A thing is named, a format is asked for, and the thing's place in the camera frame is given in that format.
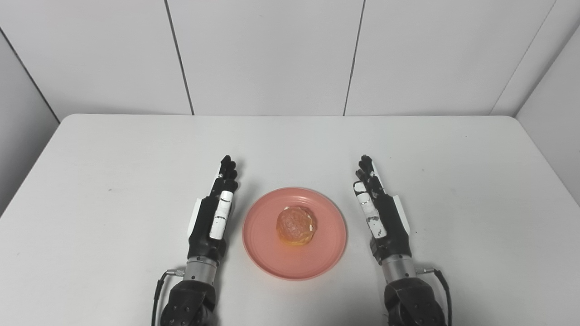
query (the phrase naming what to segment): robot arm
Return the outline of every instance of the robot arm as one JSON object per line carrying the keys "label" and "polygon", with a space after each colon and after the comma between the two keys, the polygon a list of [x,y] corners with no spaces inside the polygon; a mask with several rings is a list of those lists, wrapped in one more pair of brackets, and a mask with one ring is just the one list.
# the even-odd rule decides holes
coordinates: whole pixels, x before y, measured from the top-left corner
{"label": "robot arm", "polygon": [[161,313],[161,326],[216,324],[213,315],[216,305],[213,281],[226,253],[223,234],[231,209],[231,201],[238,188],[235,181],[237,175],[235,162],[229,155],[225,156],[221,161],[220,171],[211,192],[200,203],[193,231],[188,240],[189,251],[183,280],[169,293],[168,303]]}
{"label": "robot arm", "polygon": [[[387,281],[385,306],[389,313],[389,325],[446,326],[443,310],[435,300],[433,289],[417,278],[411,259],[408,223],[400,200],[385,192],[370,157],[364,155],[358,165],[360,169],[356,171],[356,176],[359,181],[354,183],[354,193],[372,233],[372,254]],[[448,290],[444,279],[442,284]]]}

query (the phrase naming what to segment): white table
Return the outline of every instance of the white table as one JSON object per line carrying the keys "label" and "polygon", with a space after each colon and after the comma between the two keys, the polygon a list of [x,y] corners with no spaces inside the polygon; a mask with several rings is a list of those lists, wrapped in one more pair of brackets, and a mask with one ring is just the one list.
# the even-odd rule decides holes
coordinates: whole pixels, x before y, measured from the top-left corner
{"label": "white table", "polygon": [[[385,322],[351,188],[361,154],[401,196],[415,261],[443,269],[455,325],[580,318],[580,208],[512,118],[73,115],[0,218],[2,325],[149,324],[155,281],[184,265],[195,198],[225,154],[241,187],[221,325]],[[341,260],[308,281],[269,276],[242,246],[249,206],[287,186],[323,193],[346,221]]]}

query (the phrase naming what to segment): black cable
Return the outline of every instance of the black cable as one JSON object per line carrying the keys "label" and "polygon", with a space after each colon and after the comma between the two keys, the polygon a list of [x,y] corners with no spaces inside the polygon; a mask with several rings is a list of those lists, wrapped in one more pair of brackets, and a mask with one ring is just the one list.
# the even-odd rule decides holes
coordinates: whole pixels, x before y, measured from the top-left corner
{"label": "black cable", "polygon": [[440,270],[435,269],[433,273],[437,276],[437,279],[445,290],[445,297],[447,297],[447,326],[451,326],[451,292],[449,291],[449,284],[447,284],[447,281]]}
{"label": "black cable", "polygon": [[161,278],[157,280],[157,287],[155,288],[155,295],[153,296],[153,312],[151,314],[151,326],[155,326],[157,321],[157,304],[159,303],[159,297],[161,296],[161,289],[163,288],[163,283],[165,282],[165,277],[169,275],[167,272],[163,273]]}

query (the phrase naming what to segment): white wall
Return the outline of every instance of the white wall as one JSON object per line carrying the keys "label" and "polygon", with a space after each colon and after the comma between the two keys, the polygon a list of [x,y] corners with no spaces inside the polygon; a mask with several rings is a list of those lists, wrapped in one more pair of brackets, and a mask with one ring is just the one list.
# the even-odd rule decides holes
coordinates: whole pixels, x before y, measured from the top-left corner
{"label": "white wall", "polygon": [[367,0],[350,115],[513,115],[580,17],[577,0]]}
{"label": "white wall", "polygon": [[580,204],[580,29],[517,119]]}
{"label": "white wall", "polygon": [[[364,0],[167,0],[196,114],[341,115]],[[578,0],[366,0],[348,115],[513,115]],[[164,0],[1,0],[56,114],[191,114]]]}
{"label": "white wall", "polygon": [[60,119],[191,114],[163,0],[1,0],[0,26]]}
{"label": "white wall", "polygon": [[58,126],[0,34],[0,214]]}
{"label": "white wall", "polygon": [[363,0],[169,0],[196,114],[342,115]]}

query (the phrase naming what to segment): pink plate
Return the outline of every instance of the pink plate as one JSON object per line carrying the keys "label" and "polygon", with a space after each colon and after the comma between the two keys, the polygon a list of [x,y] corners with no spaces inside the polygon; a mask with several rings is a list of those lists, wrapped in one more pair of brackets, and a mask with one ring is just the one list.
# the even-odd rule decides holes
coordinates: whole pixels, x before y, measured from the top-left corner
{"label": "pink plate", "polygon": [[[302,206],[314,214],[317,230],[306,245],[291,246],[278,238],[278,214],[288,206]],[[336,206],[303,188],[282,188],[262,196],[250,208],[242,233],[244,247],[258,267],[292,281],[325,273],[338,262],[346,245],[345,222]]]}

